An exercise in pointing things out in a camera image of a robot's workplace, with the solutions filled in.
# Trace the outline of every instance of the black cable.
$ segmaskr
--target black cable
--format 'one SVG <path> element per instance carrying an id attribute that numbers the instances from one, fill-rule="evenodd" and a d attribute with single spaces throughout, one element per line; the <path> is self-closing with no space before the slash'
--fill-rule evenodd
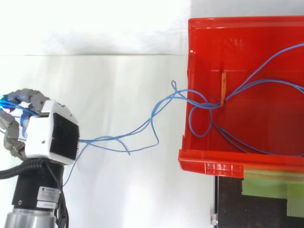
<path id="1" fill-rule="evenodd" d="M 59 183 L 58 178 L 56 177 L 55 173 L 52 171 L 51 167 L 49 166 L 48 162 L 45 163 L 46 167 L 48 169 L 48 171 L 50 172 L 50 174 L 52 175 L 52 177 L 54 178 L 57 186 L 60 189 L 60 196 L 61 196 L 61 203 L 62 203 L 62 207 L 63 207 L 63 212 L 60 216 L 60 218 L 58 219 L 58 228 L 68 228 L 69 226 L 69 216 L 68 216 L 68 211 L 67 211 L 67 205 L 66 205 L 66 198 L 65 195 L 63 193 L 63 189 L 62 189 L 62 185 Z"/>
<path id="2" fill-rule="evenodd" d="M 28 171 L 41 170 L 44 168 L 45 161 L 45 159 L 28 160 L 11 169 L 2 170 L 0 171 L 0 180 L 15 177 Z"/>

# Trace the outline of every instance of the blue cable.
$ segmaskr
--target blue cable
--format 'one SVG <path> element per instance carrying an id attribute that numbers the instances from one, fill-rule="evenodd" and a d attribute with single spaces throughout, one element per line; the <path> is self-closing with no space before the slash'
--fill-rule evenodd
<path id="1" fill-rule="evenodd" d="M 288 48 L 285 48 L 277 53 L 275 53 L 274 55 L 272 55 L 266 62 L 264 62 L 254 73 L 252 73 L 236 90 L 234 90 L 229 96 L 227 96 L 226 98 L 226 101 L 229 100 L 230 98 L 234 97 L 235 95 L 237 95 L 238 93 L 246 90 L 246 89 L 249 89 L 250 87 L 253 87 L 253 86 L 256 86 L 260 83 L 271 83 L 271 82 L 274 82 L 274 83 L 282 83 L 282 84 L 286 84 L 286 85 L 289 85 L 289 86 L 292 86 L 294 88 L 296 88 L 297 90 L 299 90 L 301 93 L 304 94 L 304 87 L 303 86 L 300 86 L 300 85 L 296 85 L 296 84 L 293 84 L 293 83 L 290 83 L 290 82 L 287 82 L 287 81 L 284 81 L 284 80 L 277 80 L 277 79 L 260 79 L 260 80 L 257 80 L 257 81 L 254 81 L 254 82 L 251 82 L 251 83 L 248 83 L 247 82 L 257 73 L 259 72 L 269 61 L 271 61 L 273 58 L 275 58 L 276 56 L 288 51 L 288 50 L 291 50 L 291 49 L 294 49 L 294 48 L 298 48 L 298 47 L 303 47 L 304 46 L 304 43 L 301 43 L 301 44 L 298 44 L 298 45 L 294 45 L 294 46 L 291 46 L 291 47 L 288 47 Z M 96 139 L 93 139 L 93 140 L 79 140 L 81 143 L 86 143 L 86 146 L 82 149 L 81 153 L 79 154 L 76 162 L 78 161 L 78 159 L 80 158 L 80 156 L 83 154 L 83 152 L 85 151 L 85 149 L 91 145 L 91 146 L 95 146 L 95 147 L 98 147 L 98 148 L 102 148 L 102 149 L 106 149 L 106 150 L 111 150 L 111 151 L 115 151 L 115 152 L 128 152 L 130 154 L 130 152 L 135 152 L 135 151 L 141 151 L 141 150 L 144 150 L 144 149 L 147 149 L 147 148 L 150 148 L 150 147 L 154 147 L 156 145 L 159 144 L 159 138 L 156 134 L 156 131 L 155 131 L 155 128 L 154 128 L 154 125 L 153 125 L 153 117 L 155 117 L 159 112 L 161 112 L 173 99 L 177 99 L 177 100 L 185 100 L 187 101 L 188 103 L 192 104 L 194 107 L 191 109 L 190 113 L 189 113 L 189 127 L 190 127 L 190 130 L 191 132 L 197 136 L 197 137 L 204 137 L 206 136 L 210 129 L 211 129 L 211 126 L 212 124 L 215 126 L 215 128 L 218 130 L 218 132 L 230 143 L 232 144 L 233 146 L 235 146 L 236 148 L 238 148 L 239 150 L 245 152 L 245 153 L 250 153 L 248 152 L 247 150 L 245 150 L 244 148 L 238 146 L 237 144 L 235 144 L 231 139 L 237 141 L 238 143 L 240 143 L 241 145 L 247 147 L 247 148 L 250 148 L 254 151 L 257 151 L 257 152 L 260 152 L 260 153 L 265 153 L 265 154 L 273 154 L 273 153 L 270 153 L 270 152 L 265 152 L 263 150 L 260 150 L 260 149 L 257 149 L 253 146 L 250 146 L 242 141 L 240 141 L 238 138 L 236 138 L 235 136 L 233 136 L 232 134 L 228 133 L 226 130 L 224 130 L 223 128 L 221 127 L 218 127 L 214 122 L 213 122 L 213 117 L 212 117 L 212 110 L 213 109 L 217 109 L 217 108 L 220 108 L 220 103 L 216 103 L 216 104 L 211 104 L 207 101 L 207 99 L 205 98 L 204 95 L 202 95 L 201 93 L 195 91 L 195 90 L 191 90 L 191 89 L 183 89 L 183 90 L 178 90 L 177 89 L 177 86 L 176 86 L 176 82 L 175 81 L 172 81 L 171 82 L 171 86 L 172 88 L 174 89 L 174 93 L 172 93 L 171 95 L 167 96 L 166 98 L 162 99 L 161 101 L 159 101 L 155 107 L 153 108 L 152 112 L 151 112 L 151 117 L 146 121 L 144 122 L 140 127 L 136 128 L 134 131 L 130 132 L 130 133 L 127 133 L 127 134 L 124 134 L 124 135 L 119 135 L 119 136 L 116 136 L 116 137 L 110 137 L 110 136 L 103 136 L 103 137 L 98 137 Z M 187 99 L 184 95 L 182 95 L 181 93 L 183 92 L 188 92 L 188 93 L 195 93 L 197 95 L 199 95 L 204 101 L 205 103 L 199 103 L 197 101 L 194 101 L 194 100 L 191 100 L 191 99 Z M 167 101 L 168 102 L 159 110 L 160 106 L 162 105 L 163 102 Z M 192 128 L 192 123 L 191 123 L 191 120 L 192 120 L 192 114 L 193 114 L 193 111 L 196 109 L 196 108 L 202 108 L 202 109 L 206 109 L 206 110 L 209 110 L 209 113 L 210 113 L 210 124 L 209 124 L 209 127 L 208 129 L 206 130 L 206 132 L 202 135 L 199 135 L 197 134 L 193 128 Z M 150 145 L 150 146 L 146 146 L 146 147 L 143 147 L 143 148 L 140 148 L 140 149 L 137 149 L 137 150 L 127 150 L 126 146 L 123 144 L 123 142 L 121 142 L 119 139 L 121 138 L 124 138 L 124 137 L 127 137 L 127 136 L 130 136 L 130 135 L 135 135 L 135 134 L 138 134 L 140 132 L 142 132 L 143 130 L 145 130 L 149 125 L 151 124 L 151 128 L 152 128 L 152 131 L 154 133 L 154 136 L 156 138 L 156 143 L 153 144 L 153 145 Z M 110 148 L 105 148 L 105 147 L 101 147 L 101 146 L 98 146 L 98 145 L 95 145 L 93 143 L 95 142 L 101 142 L 101 141 L 111 141 L 111 140 L 118 140 L 125 148 L 125 151 L 120 151 L 120 150 L 113 150 L 113 149 L 110 149 Z M 72 167 L 72 170 L 69 174 L 69 177 L 67 179 L 67 181 L 65 182 L 64 185 L 67 184 L 67 182 L 69 181 L 70 177 L 71 177 L 71 174 L 72 174 L 72 171 L 74 169 L 74 166 L 76 164 L 76 162 L 73 164 L 73 167 Z"/>
<path id="2" fill-rule="evenodd" d="M 17 105 L 17 104 L 14 104 L 12 102 L 8 102 L 8 101 L 0 101 L 0 107 L 9 107 L 9 108 L 17 108 L 17 109 L 21 109 L 27 113 L 30 113 L 32 115 L 38 115 L 37 113 L 35 112 L 32 112 L 31 110 L 29 109 L 26 109 L 20 105 Z"/>
<path id="3" fill-rule="evenodd" d="M 98 137 L 98 138 L 96 138 L 96 139 L 101 139 L 101 138 L 106 138 L 106 137 L 109 137 L 109 136 L 102 136 L 102 137 Z M 117 139 L 117 141 L 120 142 L 120 144 L 121 144 L 121 145 L 125 148 L 125 150 L 128 152 L 128 148 L 126 147 L 126 145 L 125 145 L 122 141 L 120 141 L 119 139 Z M 63 185 L 63 187 L 64 187 L 64 186 L 68 183 L 68 181 L 70 180 L 70 177 L 71 177 L 71 175 L 72 175 L 72 172 L 73 172 L 73 169 L 74 169 L 74 167 L 75 167 L 75 165 L 76 165 L 76 162 L 78 161 L 78 159 L 80 158 L 80 156 L 82 155 L 82 153 L 85 151 L 85 149 L 86 149 L 89 145 L 92 145 L 92 144 L 87 143 L 87 144 L 85 145 L 85 147 L 81 150 L 79 156 L 76 158 L 76 160 L 75 160 L 75 162 L 74 162 L 74 164 L 73 164 L 73 166 L 72 166 L 71 172 L 70 172 L 70 174 L 69 174 L 69 176 L 68 176 L 68 178 L 67 178 L 65 184 Z"/>

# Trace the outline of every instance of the robotic hand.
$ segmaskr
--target robotic hand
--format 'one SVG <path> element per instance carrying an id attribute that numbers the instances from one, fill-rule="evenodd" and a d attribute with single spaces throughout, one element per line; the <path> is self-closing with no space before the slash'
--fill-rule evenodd
<path id="1" fill-rule="evenodd" d="M 68 211 L 62 191 L 64 165 L 78 156 L 79 127 L 65 105 L 44 97 L 39 91 L 22 89 L 0 100 L 0 127 L 5 131 L 4 147 L 23 163 L 0 171 L 0 180 L 19 176 L 5 228 L 68 228 Z M 26 142 L 18 140 L 19 123 L 9 113 L 13 105 L 30 103 L 20 124 Z"/>

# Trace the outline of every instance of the red plastic bin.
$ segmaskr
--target red plastic bin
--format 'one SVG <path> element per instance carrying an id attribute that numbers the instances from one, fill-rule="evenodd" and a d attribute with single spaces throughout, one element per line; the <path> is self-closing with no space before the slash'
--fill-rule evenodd
<path id="1" fill-rule="evenodd" d="M 189 20 L 188 88 L 211 103 L 221 99 L 221 74 L 227 75 L 229 95 L 276 52 L 304 42 L 304 17 L 241 17 Z M 283 79 L 304 86 L 304 47 L 271 60 L 251 80 Z M 188 98 L 203 102 L 193 93 Z M 304 173 L 304 95 L 277 83 L 263 83 L 213 110 L 213 121 L 243 142 L 277 155 L 243 153 L 212 126 L 208 135 L 192 134 L 187 104 L 186 129 L 179 153 L 185 171 L 244 177 L 244 169 Z M 207 110 L 196 109 L 192 126 L 204 133 Z"/>

